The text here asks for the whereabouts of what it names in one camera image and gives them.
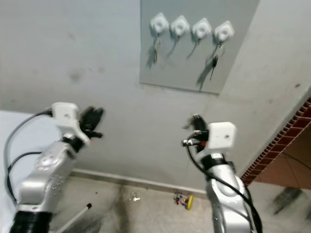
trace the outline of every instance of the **black wire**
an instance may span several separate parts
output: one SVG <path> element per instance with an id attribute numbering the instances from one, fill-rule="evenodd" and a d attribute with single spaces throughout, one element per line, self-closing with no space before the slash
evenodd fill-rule
<path id="1" fill-rule="evenodd" d="M 251 200 L 251 197 L 250 197 L 250 200 L 245 196 L 243 195 L 238 189 L 236 189 L 235 187 L 233 187 L 232 185 L 230 185 L 229 183 L 223 181 L 222 179 L 214 176 L 214 174 L 212 174 L 211 172 L 208 172 L 208 171 L 205 171 L 197 162 L 196 160 L 193 158 L 192 156 L 192 153 L 190 151 L 190 148 L 189 146 L 186 146 L 187 148 L 187 152 L 188 152 L 188 156 L 190 158 L 190 160 L 192 161 L 192 163 L 202 172 L 204 173 L 207 177 L 209 177 L 210 179 L 215 179 L 216 181 L 222 183 L 223 185 L 231 188 L 236 194 L 238 194 L 247 204 L 248 206 L 251 208 L 251 212 L 252 212 L 252 216 L 253 216 L 253 220 L 254 220 L 254 224 L 255 224 L 255 227 L 256 227 L 256 230 L 258 233 L 262 233 L 262 222 L 261 222 L 261 219 L 260 219 L 260 216 L 256 210 L 256 208 L 254 207 L 253 205 L 253 201 Z"/>
<path id="2" fill-rule="evenodd" d="M 14 134 L 24 125 L 26 124 L 28 121 L 38 117 L 38 116 L 41 116 L 41 115 L 52 115 L 52 111 L 51 109 L 47 109 L 45 111 L 42 111 L 40 113 L 36 113 L 34 115 L 32 115 L 31 117 L 25 119 L 24 121 L 22 121 L 19 125 L 17 125 L 15 127 L 15 129 L 13 129 L 13 131 L 9 134 L 8 138 L 6 139 L 5 141 L 5 144 L 4 144 L 4 150 L 3 150 L 3 163 L 4 163 L 4 172 L 5 172 L 5 177 L 9 177 L 9 154 L 10 154 L 10 146 L 11 146 L 11 140 L 14 136 Z M 12 199 L 12 201 L 14 201 L 16 203 L 16 198 L 14 197 L 14 195 L 11 195 L 11 192 L 9 190 L 9 187 L 7 186 L 7 189 L 10 193 L 10 197 Z"/>
<path id="3" fill-rule="evenodd" d="M 297 162 L 301 163 L 303 166 L 305 166 L 306 168 L 308 168 L 309 170 L 311 170 L 311 167 L 309 167 L 308 165 L 306 165 L 305 163 L 301 162 L 299 159 L 296 159 L 295 157 L 289 155 L 288 153 L 284 153 L 283 154 L 287 155 L 288 157 L 291 157 L 292 159 L 295 159 Z"/>
<path id="4" fill-rule="evenodd" d="M 7 185 L 7 188 L 8 188 L 8 191 L 11 195 L 11 198 L 14 200 L 14 202 L 16 203 L 17 199 L 16 197 L 14 196 L 14 192 L 13 192 L 13 189 L 12 189 L 12 184 L 11 184 L 11 180 L 10 180 L 10 172 L 13 168 L 13 166 L 17 163 L 18 160 L 20 160 L 21 158 L 27 156 L 27 155 L 31 155 L 31 154 L 41 154 L 42 152 L 41 151 L 32 151 L 32 152 L 27 152 L 27 153 L 23 153 L 21 154 L 20 156 L 18 156 L 16 159 L 14 159 L 14 161 L 11 163 L 11 165 L 8 167 L 8 174 L 6 176 L 6 185 Z"/>

